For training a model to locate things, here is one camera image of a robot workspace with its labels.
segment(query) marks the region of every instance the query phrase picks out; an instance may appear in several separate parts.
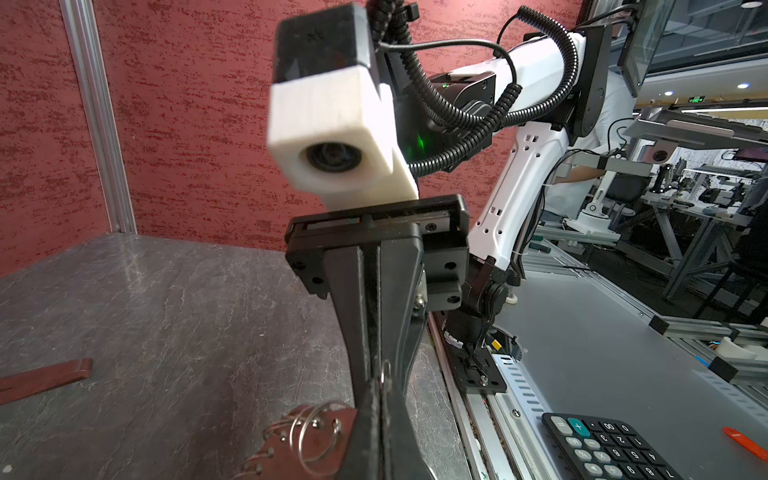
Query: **teal button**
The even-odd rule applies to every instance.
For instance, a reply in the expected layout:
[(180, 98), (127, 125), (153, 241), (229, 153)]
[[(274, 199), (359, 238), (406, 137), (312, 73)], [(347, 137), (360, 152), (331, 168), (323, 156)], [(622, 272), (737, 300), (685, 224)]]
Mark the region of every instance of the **teal button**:
[(588, 439), (589, 438), (589, 430), (587, 429), (587, 426), (581, 423), (581, 420), (579, 419), (568, 419), (568, 423), (571, 424), (571, 426), (574, 428), (577, 434), (581, 435), (582, 437)]

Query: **ceiling light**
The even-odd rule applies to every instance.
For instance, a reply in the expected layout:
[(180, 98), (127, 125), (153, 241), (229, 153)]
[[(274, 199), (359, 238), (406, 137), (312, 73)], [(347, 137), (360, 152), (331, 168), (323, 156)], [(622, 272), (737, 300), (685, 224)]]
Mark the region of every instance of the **ceiling light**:
[(683, 108), (680, 111), (755, 111), (755, 110), (768, 110), (768, 107)]

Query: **screw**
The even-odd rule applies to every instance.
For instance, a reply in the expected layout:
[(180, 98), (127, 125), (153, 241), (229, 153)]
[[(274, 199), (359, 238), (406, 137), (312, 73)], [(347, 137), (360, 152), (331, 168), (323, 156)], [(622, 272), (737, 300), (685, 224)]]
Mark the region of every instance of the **screw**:
[(413, 301), (414, 310), (421, 310), (426, 305), (427, 305), (427, 302), (424, 301), (424, 297), (421, 295), (416, 295), (416, 300)]

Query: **white shirt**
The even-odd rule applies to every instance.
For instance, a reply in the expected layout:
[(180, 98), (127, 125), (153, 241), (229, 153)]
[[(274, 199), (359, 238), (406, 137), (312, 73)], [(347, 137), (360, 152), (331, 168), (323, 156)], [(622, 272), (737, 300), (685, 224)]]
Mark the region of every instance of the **white shirt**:
[[(620, 118), (631, 118), (634, 103), (635, 100), (621, 75), (609, 71), (605, 85), (605, 101), (598, 122), (589, 135), (576, 140), (573, 148), (607, 153), (608, 127)], [(628, 126), (630, 122), (631, 120), (617, 121), (614, 124), (611, 129), (611, 148), (621, 146), (623, 141), (618, 136), (617, 130), (621, 126)], [(593, 183), (594, 180), (586, 180), (552, 185), (547, 189), (545, 210), (561, 217), (576, 218)]]

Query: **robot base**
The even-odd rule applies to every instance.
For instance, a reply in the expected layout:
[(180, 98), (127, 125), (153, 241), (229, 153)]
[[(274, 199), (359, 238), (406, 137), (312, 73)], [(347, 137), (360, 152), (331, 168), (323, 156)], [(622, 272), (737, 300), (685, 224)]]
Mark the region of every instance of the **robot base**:
[(618, 241), (621, 235), (608, 229), (611, 219), (606, 215), (599, 217), (588, 214), (584, 210), (579, 212), (576, 220), (566, 219), (565, 224), (570, 228), (582, 232), (584, 235), (595, 238), (604, 238), (606, 240)]

